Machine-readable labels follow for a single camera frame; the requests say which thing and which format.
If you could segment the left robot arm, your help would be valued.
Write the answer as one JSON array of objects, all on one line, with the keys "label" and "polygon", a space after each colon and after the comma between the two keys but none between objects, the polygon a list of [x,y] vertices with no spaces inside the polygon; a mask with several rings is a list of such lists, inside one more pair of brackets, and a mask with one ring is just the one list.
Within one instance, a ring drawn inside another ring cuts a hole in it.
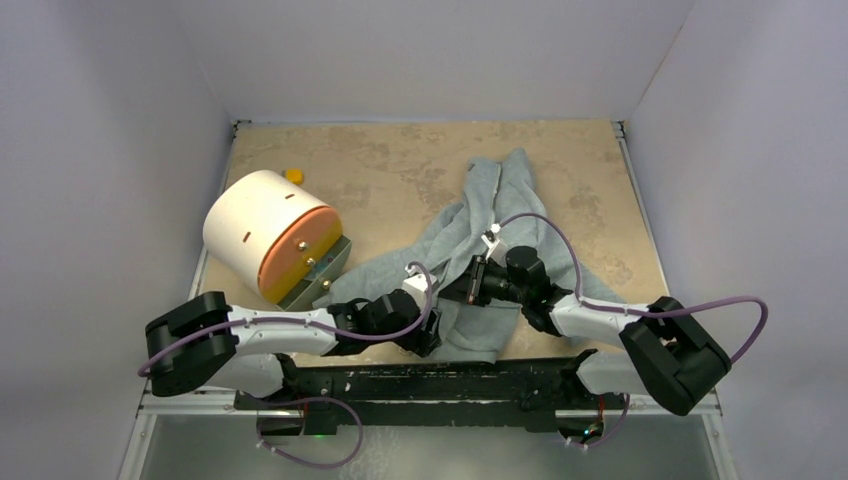
[{"label": "left robot arm", "polygon": [[158,397],[214,386],[284,409],[298,395],[285,357],[348,357],[381,343],[426,357],[440,344],[439,322],[432,299],[402,289],[304,312],[230,305],[223,292],[210,291],[146,325],[148,359],[137,374]]}]

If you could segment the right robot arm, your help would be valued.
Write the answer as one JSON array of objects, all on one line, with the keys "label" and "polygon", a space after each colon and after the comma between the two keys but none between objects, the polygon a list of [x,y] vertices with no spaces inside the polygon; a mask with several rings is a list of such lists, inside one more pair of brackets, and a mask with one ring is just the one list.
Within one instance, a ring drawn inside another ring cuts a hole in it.
[{"label": "right robot arm", "polygon": [[637,394],[685,416],[732,368],[725,350],[692,315],[672,313],[681,306],[674,298],[634,307],[600,302],[591,309],[574,291],[555,284],[528,246],[511,248],[500,262],[473,257],[439,295],[480,307],[494,300],[518,304],[539,332],[620,348],[618,354],[589,351],[572,362],[561,392],[576,407],[600,394]]}]

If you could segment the white and orange cylinder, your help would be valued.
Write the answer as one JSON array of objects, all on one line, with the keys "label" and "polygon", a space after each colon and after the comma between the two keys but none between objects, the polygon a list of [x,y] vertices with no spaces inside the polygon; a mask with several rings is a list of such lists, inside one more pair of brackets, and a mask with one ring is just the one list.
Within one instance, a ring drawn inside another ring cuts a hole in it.
[{"label": "white and orange cylinder", "polygon": [[277,304],[343,235],[336,209],[281,174],[233,183],[206,215],[207,251],[264,300]]}]

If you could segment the small yellow object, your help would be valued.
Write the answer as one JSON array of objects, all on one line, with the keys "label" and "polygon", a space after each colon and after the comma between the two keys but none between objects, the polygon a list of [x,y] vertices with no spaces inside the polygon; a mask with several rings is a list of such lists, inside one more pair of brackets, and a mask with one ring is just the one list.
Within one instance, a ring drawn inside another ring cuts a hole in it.
[{"label": "small yellow object", "polygon": [[305,181],[305,175],[300,169],[285,170],[284,178],[294,185],[302,185]]}]

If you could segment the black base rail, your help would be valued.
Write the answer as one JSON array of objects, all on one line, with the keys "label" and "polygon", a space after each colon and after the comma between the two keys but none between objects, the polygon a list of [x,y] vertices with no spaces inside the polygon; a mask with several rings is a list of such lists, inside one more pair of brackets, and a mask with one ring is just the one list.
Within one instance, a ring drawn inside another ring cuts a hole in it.
[{"label": "black base rail", "polygon": [[297,367],[286,362],[281,390],[238,393],[238,410],[301,408],[307,435],[342,425],[520,427],[532,433],[598,435],[601,412],[623,408],[621,394],[590,394],[569,374],[577,357],[488,363]]}]

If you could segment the grey metal bracket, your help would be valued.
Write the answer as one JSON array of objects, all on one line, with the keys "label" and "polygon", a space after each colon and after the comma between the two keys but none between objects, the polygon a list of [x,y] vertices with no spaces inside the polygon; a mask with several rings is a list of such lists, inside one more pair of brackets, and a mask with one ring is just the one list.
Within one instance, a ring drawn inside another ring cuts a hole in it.
[{"label": "grey metal bracket", "polygon": [[283,311],[312,310],[313,304],[329,292],[331,285],[343,273],[351,250],[351,240],[341,236],[277,306]]}]

